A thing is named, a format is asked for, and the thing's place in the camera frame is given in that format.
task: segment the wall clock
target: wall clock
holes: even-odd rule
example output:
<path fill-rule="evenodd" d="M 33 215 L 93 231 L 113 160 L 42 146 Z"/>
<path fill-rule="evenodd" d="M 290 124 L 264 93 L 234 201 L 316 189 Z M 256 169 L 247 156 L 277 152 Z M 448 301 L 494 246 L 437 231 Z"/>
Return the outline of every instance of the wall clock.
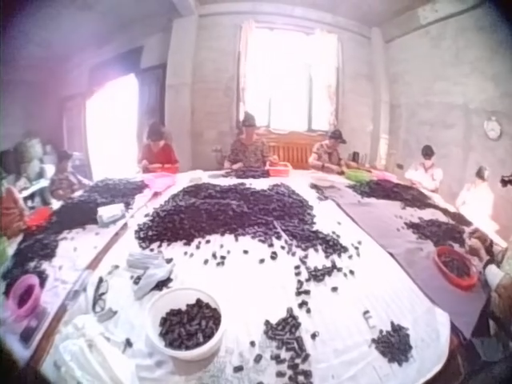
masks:
<path fill-rule="evenodd" d="M 495 116 L 491 116 L 483 123 L 483 130 L 486 132 L 486 136 L 493 141 L 497 141 L 502 136 L 502 126 L 496 120 Z"/>

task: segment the person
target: person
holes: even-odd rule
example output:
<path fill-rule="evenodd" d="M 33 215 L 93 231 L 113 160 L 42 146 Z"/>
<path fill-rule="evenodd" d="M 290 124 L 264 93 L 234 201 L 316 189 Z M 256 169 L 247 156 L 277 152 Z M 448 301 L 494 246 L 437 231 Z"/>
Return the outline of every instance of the person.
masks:
<path fill-rule="evenodd" d="M 50 180 L 50 195 L 56 200 L 66 200 L 80 190 L 87 188 L 91 182 L 82 178 L 70 168 L 73 155 L 67 150 L 57 153 L 55 174 Z"/>
<path fill-rule="evenodd" d="M 162 124 L 152 122 L 147 130 L 146 143 L 142 147 L 139 164 L 143 171 L 179 163 L 171 144 L 166 142 Z"/>
<path fill-rule="evenodd" d="M 425 145 L 422 148 L 423 161 L 413 164 L 406 172 L 406 179 L 412 186 L 427 190 L 429 192 L 439 192 L 439 186 L 442 180 L 442 169 L 434 164 L 434 148 Z"/>
<path fill-rule="evenodd" d="M 485 166 L 477 168 L 475 180 L 466 184 L 457 197 L 455 207 L 469 219 L 489 219 L 493 212 L 494 194 L 490 190 L 489 170 Z"/>
<path fill-rule="evenodd" d="M 279 162 L 277 156 L 270 154 L 265 140 L 256 136 L 257 128 L 255 117 L 245 112 L 242 119 L 242 135 L 231 144 L 230 152 L 224 161 L 224 169 L 264 168 L 268 162 Z"/>
<path fill-rule="evenodd" d="M 345 173 L 350 166 L 339 154 L 338 147 L 340 144 L 346 144 L 343 133 L 338 129 L 332 130 L 327 140 L 318 142 L 313 146 L 309 160 L 310 167 L 330 174 Z"/>
<path fill-rule="evenodd" d="M 471 230 L 466 240 L 466 250 L 482 264 L 482 272 L 492 289 L 490 309 L 501 319 L 504 326 L 512 327 L 512 276 L 498 267 L 505 258 L 512 258 L 512 239 L 505 249 L 494 246 L 480 230 Z"/>
<path fill-rule="evenodd" d="M 28 209 L 22 197 L 13 186 L 2 180 L 2 215 L 0 216 L 0 233 L 6 238 L 15 238 L 26 228 Z"/>

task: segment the white shirt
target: white shirt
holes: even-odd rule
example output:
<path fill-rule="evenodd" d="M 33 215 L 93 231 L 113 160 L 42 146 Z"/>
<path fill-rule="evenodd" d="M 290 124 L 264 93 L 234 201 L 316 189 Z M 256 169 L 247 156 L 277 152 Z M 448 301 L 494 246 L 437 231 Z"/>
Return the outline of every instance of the white shirt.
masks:
<path fill-rule="evenodd" d="M 430 192 L 437 192 L 442 180 L 442 169 L 434 164 L 425 168 L 422 162 L 413 164 L 406 172 L 406 179 L 420 185 Z"/>
<path fill-rule="evenodd" d="M 469 183 L 462 188 L 455 205 L 469 220 L 490 218 L 493 213 L 494 194 L 486 182 Z"/>

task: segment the doorway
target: doorway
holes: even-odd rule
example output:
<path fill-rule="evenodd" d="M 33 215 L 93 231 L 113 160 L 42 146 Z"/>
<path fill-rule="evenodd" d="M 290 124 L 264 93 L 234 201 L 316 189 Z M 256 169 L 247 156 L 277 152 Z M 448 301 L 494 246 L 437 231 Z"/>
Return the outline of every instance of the doorway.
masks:
<path fill-rule="evenodd" d="M 87 152 L 94 181 L 137 173 L 138 81 L 116 78 L 86 103 Z"/>

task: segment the red basket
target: red basket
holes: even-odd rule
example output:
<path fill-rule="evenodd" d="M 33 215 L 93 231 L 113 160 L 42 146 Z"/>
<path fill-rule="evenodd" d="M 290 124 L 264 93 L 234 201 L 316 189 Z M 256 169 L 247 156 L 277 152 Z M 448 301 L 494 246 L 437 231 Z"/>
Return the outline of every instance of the red basket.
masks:
<path fill-rule="evenodd" d="M 29 215 L 26 219 L 26 224 L 29 227 L 42 226 L 50 219 L 52 212 L 51 207 L 40 206 Z"/>
<path fill-rule="evenodd" d="M 293 169 L 288 162 L 278 162 L 275 165 L 271 165 L 268 162 L 266 168 L 272 178 L 287 178 L 290 176 L 290 171 Z"/>
<path fill-rule="evenodd" d="M 457 276 L 449 272 L 448 269 L 445 268 L 445 266 L 442 264 L 441 260 L 439 260 L 439 256 L 441 254 L 448 254 L 452 258 L 458 258 L 459 260 L 463 261 L 470 268 L 471 276 L 469 276 L 468 278 L 458 278 Z M 467 259 L 467 256 L 456 251 L 451 246 L 440 246 L 439 248 L 436 249 L 435 264 L 436 266 L 438 266 L 444 278 L 452 286 L 455 286 L 460 290 L 471 290 L 477 285 L 478 275 L 473 265 Z"/>

